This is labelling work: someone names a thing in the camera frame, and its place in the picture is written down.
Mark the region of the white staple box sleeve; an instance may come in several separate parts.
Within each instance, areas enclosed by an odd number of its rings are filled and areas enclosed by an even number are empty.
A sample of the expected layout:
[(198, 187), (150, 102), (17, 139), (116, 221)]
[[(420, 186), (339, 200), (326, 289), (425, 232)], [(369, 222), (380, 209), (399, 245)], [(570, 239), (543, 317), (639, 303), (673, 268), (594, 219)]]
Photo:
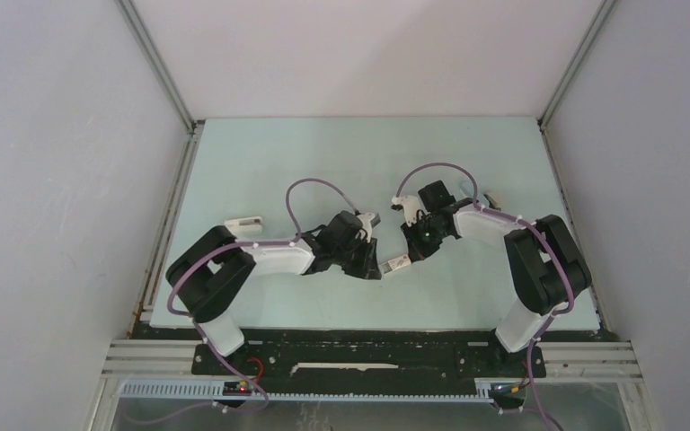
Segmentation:
[(394, 272), (402, 268), (407, 268), (410, 265), (411, 259), (408, 254), (403, 254), (402, 256), (390, 259), (386, 262), (386, 267), (389, 272)]

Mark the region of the white stapler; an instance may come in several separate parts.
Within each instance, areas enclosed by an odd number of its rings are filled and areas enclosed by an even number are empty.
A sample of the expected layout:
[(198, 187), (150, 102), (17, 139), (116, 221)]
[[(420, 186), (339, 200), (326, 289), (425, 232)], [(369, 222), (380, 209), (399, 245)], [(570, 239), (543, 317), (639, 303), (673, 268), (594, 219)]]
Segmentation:
[(234, 236), (254, 236), (262, 233), (262, 217), (249, 216), (228, 219), (223, 226)]

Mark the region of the staple tray box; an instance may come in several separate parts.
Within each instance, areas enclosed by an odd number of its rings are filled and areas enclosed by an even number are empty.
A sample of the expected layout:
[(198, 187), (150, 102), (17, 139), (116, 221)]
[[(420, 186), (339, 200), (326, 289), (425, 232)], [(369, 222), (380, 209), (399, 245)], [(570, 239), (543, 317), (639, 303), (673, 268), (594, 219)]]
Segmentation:
[(391, 265), (388, 262), (381, 263), (379, 268), (383, 275), (386, 275), (392, 271)]

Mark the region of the light blue stapler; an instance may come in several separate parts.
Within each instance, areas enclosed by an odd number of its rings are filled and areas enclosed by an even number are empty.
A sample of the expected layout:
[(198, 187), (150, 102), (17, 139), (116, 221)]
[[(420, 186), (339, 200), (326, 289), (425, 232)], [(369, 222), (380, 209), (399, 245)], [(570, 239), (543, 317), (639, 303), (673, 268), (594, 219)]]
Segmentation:
[(472, 201), (477, 200), (477, 188), (470, 181), (463, 181), (459, 189), (465, 198), (470, 198)]

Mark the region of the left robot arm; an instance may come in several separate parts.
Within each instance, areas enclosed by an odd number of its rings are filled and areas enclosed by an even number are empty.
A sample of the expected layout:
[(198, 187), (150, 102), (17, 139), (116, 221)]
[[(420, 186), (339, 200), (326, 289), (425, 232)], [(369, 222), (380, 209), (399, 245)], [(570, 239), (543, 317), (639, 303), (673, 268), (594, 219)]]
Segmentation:
[(215, 351), (214, 363), (227, 374), (248, 362), (244, 335), (228, 309), (252, 278), (309, 276), (338, 267), (363, 280), (382, 277), (376, 259), (377, 213), (342, 211), (324, 225), (293, 240), (241, 241), (226, 226), (208, 230), (166, 271), (172, 290), (166, 307), (187, 317)]

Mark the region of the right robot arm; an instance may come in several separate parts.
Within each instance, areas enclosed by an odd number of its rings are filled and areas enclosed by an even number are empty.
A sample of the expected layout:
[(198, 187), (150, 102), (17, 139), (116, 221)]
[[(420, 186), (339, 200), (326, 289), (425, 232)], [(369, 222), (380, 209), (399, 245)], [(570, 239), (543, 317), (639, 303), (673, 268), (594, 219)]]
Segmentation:
[(474, 198), (455, 198), (437, 180), (415, 196), (396, 196), (402, 233), (411, 262), (428, 259), (449, 237), (487, 243), (506, 252), (517, 296), (493, 331), (488, 367), (512, 374), (523, 362), (521, 350), (539, 338), (547, 322), (572, 310), (593, 284), (584, 256), (564, 220), (547, 215), (528, 222), (485, 206)]

